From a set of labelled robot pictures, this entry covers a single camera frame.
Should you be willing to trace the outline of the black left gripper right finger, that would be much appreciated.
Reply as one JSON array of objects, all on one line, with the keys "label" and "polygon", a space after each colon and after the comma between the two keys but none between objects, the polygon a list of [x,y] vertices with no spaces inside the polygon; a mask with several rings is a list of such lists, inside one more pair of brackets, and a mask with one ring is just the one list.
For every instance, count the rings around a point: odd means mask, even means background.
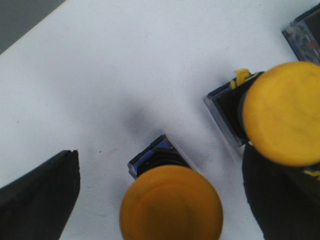
[{"label": "black left gripper right finger", "polygon": [[245,195],[266,240],[320,238],[320,165],[287,167],[246,144],[242,158]]}]

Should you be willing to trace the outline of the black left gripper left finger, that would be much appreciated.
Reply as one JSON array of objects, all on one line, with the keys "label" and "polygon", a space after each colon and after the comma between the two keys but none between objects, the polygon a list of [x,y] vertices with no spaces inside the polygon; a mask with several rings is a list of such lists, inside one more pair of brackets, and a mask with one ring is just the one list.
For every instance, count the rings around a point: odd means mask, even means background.
[{"label": "black left gripper left finger", "polygon": [[2,240],[58,240],[81,186],[79,154],[63,150],[0,189]]}]

